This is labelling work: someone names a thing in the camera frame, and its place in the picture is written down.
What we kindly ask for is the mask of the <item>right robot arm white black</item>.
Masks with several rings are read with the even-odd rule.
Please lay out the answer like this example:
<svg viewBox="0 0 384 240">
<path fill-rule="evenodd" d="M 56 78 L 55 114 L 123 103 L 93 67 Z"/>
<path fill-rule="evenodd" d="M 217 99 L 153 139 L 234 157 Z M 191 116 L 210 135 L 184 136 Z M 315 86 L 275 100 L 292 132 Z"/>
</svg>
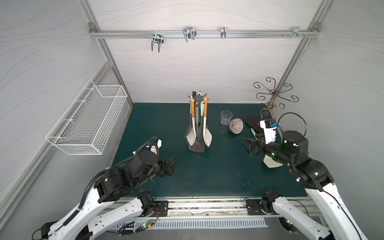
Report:
<svg viewBox="0 0 384 240">
<path fill-rule="evenodd" d="M 354 220 L 342 200 L 334 178 L 326 166 L 309 157 L 309 141 L 297 131 L 285 131 L 281 141 L 276 142 L 280 122 L 275 119 L 262 120 L 263 134 L 255 139 L 241 138 L 247 152 L 287 167 L 306 193 L 314 200 L 327 222 L 323 226 L 295 207 L 276 190 L 265 192 L 261 200 L 249 200 L 246 206 L 249 215 L 254 212 L 264 215 L 279 215 L 281 225 L 288 231 L 295 227 L 310 240 L 365 240 L 367 237 Z"/>
</svg>

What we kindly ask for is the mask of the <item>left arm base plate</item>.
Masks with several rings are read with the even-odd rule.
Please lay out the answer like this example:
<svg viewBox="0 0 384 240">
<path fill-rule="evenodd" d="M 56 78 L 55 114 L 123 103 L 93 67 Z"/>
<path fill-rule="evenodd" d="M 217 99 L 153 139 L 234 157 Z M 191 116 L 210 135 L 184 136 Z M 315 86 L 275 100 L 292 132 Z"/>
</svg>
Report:
<svg viewBox="0 0 384 240">
<path fill-rule="evenodd" d="M 159 215 L 159 217 L 167 217 L 168 216 L 169 201 L 155 200 L 155 204 L 156 205 L 155 205 L 153 212 L 150 215 L 150 217 L 155 218 L 157 215 Z"/>
</svg>

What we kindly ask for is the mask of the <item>cream spatula wooden handle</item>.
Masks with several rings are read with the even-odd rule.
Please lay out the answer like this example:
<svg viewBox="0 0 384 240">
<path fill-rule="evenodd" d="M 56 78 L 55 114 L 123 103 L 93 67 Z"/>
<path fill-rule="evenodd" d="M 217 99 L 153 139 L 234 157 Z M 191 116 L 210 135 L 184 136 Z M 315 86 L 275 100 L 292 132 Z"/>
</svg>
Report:
<svg viewBox="0 0 384 240">
<path fill-rule="evenodd" d="M 204 113 L 203 113 L 203 138 L 207 147 L 211 146 L 213 136 L 207 128 L 207 112 L 208 112 L 208 98 L 204 97 Z"/>
</svg>

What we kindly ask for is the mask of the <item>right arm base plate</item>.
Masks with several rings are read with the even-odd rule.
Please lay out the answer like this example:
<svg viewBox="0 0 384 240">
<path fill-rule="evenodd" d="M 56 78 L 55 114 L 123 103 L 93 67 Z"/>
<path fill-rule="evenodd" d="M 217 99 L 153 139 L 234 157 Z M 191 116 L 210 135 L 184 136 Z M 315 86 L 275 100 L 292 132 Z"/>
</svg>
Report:
<svg viewBox="0 0 384 240">
<path fill-rule="evenodd" d="M 263 216 L 266 215 L 262 210 L 260 199 L 249 199 L 245 198 L 243 204 L 246 207 L 247 214 L 250 216 Z"/>
</svg>

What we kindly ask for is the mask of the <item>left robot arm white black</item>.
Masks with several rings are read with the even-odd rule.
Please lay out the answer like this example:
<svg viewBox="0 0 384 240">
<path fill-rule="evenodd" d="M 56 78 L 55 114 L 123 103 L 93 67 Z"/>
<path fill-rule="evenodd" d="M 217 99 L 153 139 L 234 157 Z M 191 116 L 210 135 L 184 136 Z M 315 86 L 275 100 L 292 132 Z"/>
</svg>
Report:
<svg viewBox="0 0 384 240">
<path fill-rule="evenodd" d="M 96 174 L 85 188 L 80 203 L 56 222 L 42 225 L 42 240 L 94 240 L 113 226 L 137 217 L 157 218 L 161 210 L 148 190 L 140 190 L 130 202 L 107 213 L 107 207 L 137 191 L 154 177 L 171 176 L 177 159 L 160 159 L 161 140 L 152 137 L 116 166 Z"/>
</svg>

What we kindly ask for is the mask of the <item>grey turner mint handle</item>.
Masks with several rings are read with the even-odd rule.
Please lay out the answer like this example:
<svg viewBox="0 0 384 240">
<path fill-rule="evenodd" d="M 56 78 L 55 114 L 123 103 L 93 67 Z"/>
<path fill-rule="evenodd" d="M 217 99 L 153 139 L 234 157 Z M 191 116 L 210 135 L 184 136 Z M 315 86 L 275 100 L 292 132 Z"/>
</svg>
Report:
<svg viewBox="0 0 384 240">
<path fill-rule="evenodd" d="M 202 129 L 199 129 L 201 123 L 200 123 L 200 103 L 195 102 L 195 111 L 196 111 L 196 116 L 195 116 L 195 126 L 196 126 L 196 141 L 193 146 L 190 146 L 186 140 L 187 146 L 190 151 L 195 152 L 195 153 L 204 153 L 206 149 L 206 145 L 203 141 L 202 137 Z"/>
</svg>

